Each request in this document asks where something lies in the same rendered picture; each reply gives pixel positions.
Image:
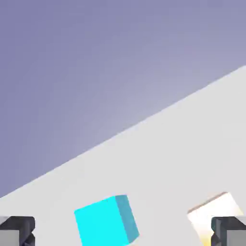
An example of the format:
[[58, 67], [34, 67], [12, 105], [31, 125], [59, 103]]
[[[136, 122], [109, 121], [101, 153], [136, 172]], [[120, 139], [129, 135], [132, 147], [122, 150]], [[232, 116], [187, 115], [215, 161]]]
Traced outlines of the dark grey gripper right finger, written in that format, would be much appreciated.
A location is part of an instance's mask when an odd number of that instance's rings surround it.
[[213, 217], [211, 246], [246, 246], [246, 216]]

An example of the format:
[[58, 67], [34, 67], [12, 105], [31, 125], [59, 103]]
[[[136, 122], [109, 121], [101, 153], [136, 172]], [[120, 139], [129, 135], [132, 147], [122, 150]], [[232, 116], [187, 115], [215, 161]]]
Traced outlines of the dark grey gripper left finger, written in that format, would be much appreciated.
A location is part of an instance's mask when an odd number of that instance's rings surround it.
[[0, 246], [35, 246], [35, 218], [0, 216]]

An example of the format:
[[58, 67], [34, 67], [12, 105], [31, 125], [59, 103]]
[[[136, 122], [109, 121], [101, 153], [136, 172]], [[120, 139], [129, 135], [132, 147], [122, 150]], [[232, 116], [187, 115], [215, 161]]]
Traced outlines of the small yellow cube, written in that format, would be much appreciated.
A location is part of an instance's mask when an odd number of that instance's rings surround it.
[[187, 212], [203, 246], [211, 246], [213, 217], [243, 216], [243, 212], [229, 192], [222, 192]]

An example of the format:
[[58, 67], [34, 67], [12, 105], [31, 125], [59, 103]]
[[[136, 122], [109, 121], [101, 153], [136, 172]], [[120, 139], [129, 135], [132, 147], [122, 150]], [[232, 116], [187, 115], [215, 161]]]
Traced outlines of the small cyan cube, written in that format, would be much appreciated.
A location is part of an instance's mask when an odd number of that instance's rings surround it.
[[74, 211], [82, 246], [127, 246], [139, 230], [127, 195], [117, 195]]

